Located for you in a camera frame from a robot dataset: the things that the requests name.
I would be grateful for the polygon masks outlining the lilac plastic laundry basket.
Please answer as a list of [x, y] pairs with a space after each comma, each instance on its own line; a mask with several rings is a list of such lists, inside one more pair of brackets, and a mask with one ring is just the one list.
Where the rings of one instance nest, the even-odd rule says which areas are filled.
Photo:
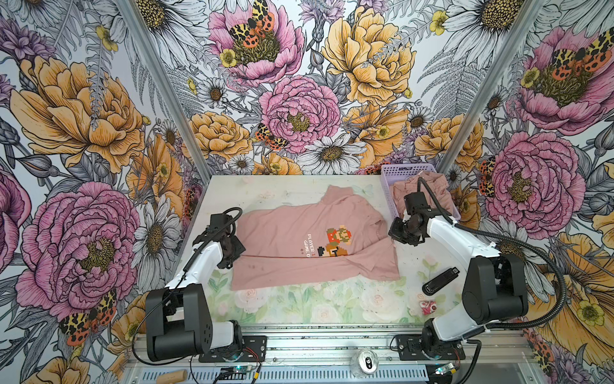
[[437, 201], [448, 212], [449, 216], [459, 220], [461, 216], [449, 191], [449, 183], [446, 177], [444, 174], [436, 172], [435, 168], [427, 163], [387, 164], [382, 166], [382, 189], [392, 217], [404, 217], [406, 213], [404, 197], [417, 192], [417, 190], [425, 195], [425, 199], [431, 208], [437, 208], [428, 190], [424, 186], [418, 186], [419, 178], [425, 179]]

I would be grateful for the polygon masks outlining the pink t-shirt with print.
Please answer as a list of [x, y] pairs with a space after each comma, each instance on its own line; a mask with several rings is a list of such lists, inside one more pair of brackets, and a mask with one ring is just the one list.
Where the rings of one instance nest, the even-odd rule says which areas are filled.
[[382, 214], [349, 187], [331, 186], [318, 203], [243, 214], [245, 251], [233, 264], [233, 291], [342, 281], [361, 275], [400, 278]]

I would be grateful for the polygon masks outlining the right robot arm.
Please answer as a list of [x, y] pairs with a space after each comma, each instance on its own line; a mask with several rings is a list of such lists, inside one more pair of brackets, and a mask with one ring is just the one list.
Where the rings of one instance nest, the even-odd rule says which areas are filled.
[[439, 350], [454, 342], [527, 314], [528, 292], [520, 259], [484, 243], [441, 210], [431, 208], [422, 192], [406, 195], [404, 202], [406, 214], [394, 219], [389, 236], [412, 246], [432, 238], [465, 270], [460, 304], [423, 326], [420, 342], [425, 355], [436, 358]]

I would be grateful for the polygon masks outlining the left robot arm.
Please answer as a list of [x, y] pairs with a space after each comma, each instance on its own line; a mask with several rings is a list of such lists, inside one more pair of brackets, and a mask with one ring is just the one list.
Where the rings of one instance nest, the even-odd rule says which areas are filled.
[[245, 345], [241, 327], [236, 321], [212, 320], [205, 290], [216, 270], [231, 269], [246, 250], [236, 235], [241, 215], [240, 207], [211, 215], [177, 275], [147, 295], [143, 325], [151, 364], [205, 354], [230, 361], [240, 357]]

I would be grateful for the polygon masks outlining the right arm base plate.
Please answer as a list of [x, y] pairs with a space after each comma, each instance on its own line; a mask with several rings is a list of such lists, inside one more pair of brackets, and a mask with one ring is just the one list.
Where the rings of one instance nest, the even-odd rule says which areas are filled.
[[460, 342], [425, 341], [421, 334], [398, 334], [390, 346], [398, 352], [401, 361], [466, 359]]

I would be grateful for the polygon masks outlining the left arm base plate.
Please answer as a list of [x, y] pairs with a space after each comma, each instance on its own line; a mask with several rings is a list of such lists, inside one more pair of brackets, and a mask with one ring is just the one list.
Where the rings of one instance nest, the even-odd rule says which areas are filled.
[[268, 338], [264, 335], [242, 337], [240, 344], [210, 350], [198, 357], [200, 363], [263, 363]]

